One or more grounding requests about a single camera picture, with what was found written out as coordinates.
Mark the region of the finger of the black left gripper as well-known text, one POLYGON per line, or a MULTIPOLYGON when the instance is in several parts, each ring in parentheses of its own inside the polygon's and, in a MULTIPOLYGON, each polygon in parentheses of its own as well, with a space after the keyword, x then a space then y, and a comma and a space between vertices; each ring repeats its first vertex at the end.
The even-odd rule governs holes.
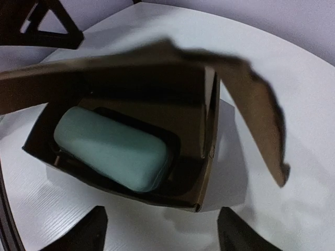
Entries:
POLYGON ((1 46, 75 50, 83 40, 60 1, 1 1, 1 46))

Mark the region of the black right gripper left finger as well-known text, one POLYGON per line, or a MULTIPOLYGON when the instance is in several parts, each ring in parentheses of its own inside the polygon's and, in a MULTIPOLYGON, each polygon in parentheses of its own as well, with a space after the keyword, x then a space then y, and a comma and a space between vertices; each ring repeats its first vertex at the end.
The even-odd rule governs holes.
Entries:
POLYGON ((108 217, 103 206, 95 206, 62 237, 44 247, 43 250, 103 250, 108 217))

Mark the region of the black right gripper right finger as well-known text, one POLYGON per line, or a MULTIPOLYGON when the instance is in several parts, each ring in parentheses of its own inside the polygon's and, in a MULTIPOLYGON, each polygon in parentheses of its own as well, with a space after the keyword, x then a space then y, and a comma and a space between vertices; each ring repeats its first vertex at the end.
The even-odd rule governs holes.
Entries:
POLYGON ((277 247, 261 237, 232 209, 222 207, 217 219, 220 250, 277 251, 277 247))

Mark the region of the pale green oblong case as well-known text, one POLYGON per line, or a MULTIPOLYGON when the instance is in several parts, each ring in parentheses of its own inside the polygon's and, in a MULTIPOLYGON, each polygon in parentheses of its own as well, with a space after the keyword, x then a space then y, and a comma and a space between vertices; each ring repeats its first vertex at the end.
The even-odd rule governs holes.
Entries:
POLYGON ((134 192, 158 188, 172 161, 158 137, 81 107, 61 117, 53 138, 61 150, 134 192))

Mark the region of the brown cardboard box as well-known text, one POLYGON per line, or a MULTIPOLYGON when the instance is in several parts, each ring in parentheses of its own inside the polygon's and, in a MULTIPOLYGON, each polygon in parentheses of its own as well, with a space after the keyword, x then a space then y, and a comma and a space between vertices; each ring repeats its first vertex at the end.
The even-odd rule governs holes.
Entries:
POLYGON ((1 73, 1 114, 45 104, 23 150, 89 186, 155 206, 200 211, 216 148, 224 84, 264 162, 283 187, 285 120, 270 86, 230 55, 182 50, 161 40, 116 55, 55 61, 1 73), (174 154, 167 177, 136 193, 91 170, 58 147, 53 132, 73 106, 160 137, 174 154))

